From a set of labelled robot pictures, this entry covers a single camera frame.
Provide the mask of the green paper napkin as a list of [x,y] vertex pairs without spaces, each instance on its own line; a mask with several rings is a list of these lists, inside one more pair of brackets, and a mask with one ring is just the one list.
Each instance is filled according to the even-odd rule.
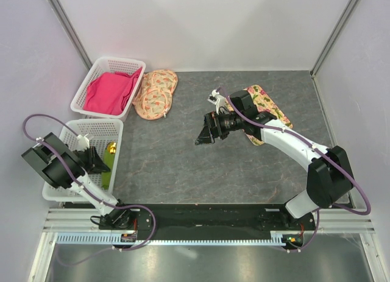
[[108,167],[102,174],[102,187],[108,190],[113,175],[113,165],[115,162],[117,145],[115,142],[111,142],[107,145],[103,154],[103,162]]

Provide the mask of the iridescent gold spoon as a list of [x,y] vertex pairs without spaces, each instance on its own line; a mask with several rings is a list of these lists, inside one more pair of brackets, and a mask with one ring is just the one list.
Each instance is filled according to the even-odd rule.
[[110,154],[115,154],[117,150],[117,142],[112,141],[107,144],[106,151]]

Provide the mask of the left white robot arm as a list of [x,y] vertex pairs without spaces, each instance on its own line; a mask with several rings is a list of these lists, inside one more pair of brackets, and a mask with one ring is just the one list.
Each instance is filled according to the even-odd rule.
[[36,145],[21,154],[24,161],[50,186],[75,192],[98,211],[91,217],[101,230],[125,230],[135,225],[135,214],[125,204],[93,183],[88,173],[106,165],[93,149],[72,151],[53,133],[36,139]]

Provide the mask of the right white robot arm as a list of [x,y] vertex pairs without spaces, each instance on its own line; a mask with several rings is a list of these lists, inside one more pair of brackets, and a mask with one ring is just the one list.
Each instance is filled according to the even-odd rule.
[[260,111],[250,93],[241,90],[225,98],[213,90],[208,101],[215,111],[204,116],[204,126],[195,143],[213,144],[230,132],[242,130],[255,139],[285,153],[307,172],[304,191],[285,203],[279,214],[280,225],[293,229],[301,217],[319,208],[328,208],[352,188],[352,170],[345,150],[328,148],[293,132],[270,111]]

